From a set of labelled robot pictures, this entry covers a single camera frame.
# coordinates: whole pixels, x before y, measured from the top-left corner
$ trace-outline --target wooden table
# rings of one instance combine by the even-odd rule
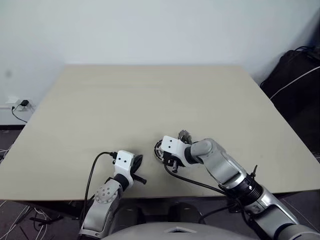
[[[238,66],[68,65],[0,165],[0,199],[82,200],[103,151],[143,154],[125,198],[218,196],[168,175],[154,157],[164,135],[213,138],[273,193],[320,188],[320,164]],[[113,177],[99,159],[90,194]],[[217,186],[202,165],[179,174]]]

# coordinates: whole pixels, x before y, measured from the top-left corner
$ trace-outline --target gray carpet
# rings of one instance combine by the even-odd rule
[[[0,149],[8,149],[19,133],[20,131],[17,130],[0,130]],[[199,198],[195,200],[194,198],[185,198],[183,201],[196,206],[203,214],[213,209],[223,207],[226,204],[224,200],[217,199],[204,200]],[[320,191],[300,192],[285,197],[281,201],[292,210],[302,224],[320,230]],[[163,209],[169,208],[166,203],[162,205],[144,203],[142,205],[144,205],[142,206],[144,213],[148,215],[163,213]],[[15,221],[24,207],[23,204],[12,201],[7,201],[0,207],[0,238],[9,230],[11,224]],[[19,226],[16,226],[8,235],[7,240],[27,240],[27,237],[30,240],[35,239],[38,232],[34,230],[33,222],[29,220],[30,217],[34,217],[34,214],[35,212],[32,211]],[[246,226],[241,215],[238,213],[229,213],[228,211],[216,213],[206,218],[206,224],[258,239],[257,235]],[[26,233],[27,237],[24,236],[20,227]],[[77,239],[78,231],[79,227],[77,220],[64,218],[63,220],[48,226],[43,240]]]

